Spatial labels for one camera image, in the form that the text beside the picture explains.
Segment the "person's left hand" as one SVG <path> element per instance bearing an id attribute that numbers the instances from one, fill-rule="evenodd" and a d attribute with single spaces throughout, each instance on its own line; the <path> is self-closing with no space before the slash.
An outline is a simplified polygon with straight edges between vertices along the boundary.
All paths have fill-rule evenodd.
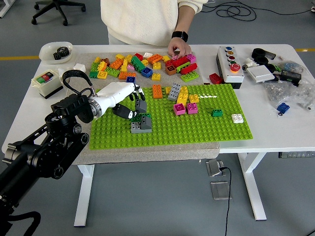
<path id="1" fill-rule="evenodd" d="M 178 37 L 172 38 L 170 40 L 168 45 L 168 54 L 173 57 L 175 56 L 176 50 L 179 50 L 178 58 L 182 58 L 192 53 L 190 45 Z"/>

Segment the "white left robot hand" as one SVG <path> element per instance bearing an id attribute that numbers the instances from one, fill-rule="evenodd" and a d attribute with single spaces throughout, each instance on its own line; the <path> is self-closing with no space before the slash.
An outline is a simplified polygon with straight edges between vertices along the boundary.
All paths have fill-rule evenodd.
<path id="1" fill-rule="evenodd" d="M 139 95 L 145 101 L 145 95 L 142 88 L 134 83 L 129 82 L 111 82 L 101 89 L 93 99 L 90 99 L 91 108 L 96 118 L 103 116 L 108 108 L 112 108 L 115 115 L 131 119 L 137 115 L 136 111 L 120 104 L 126 97 L 130 100 L 139 99 Z"/>

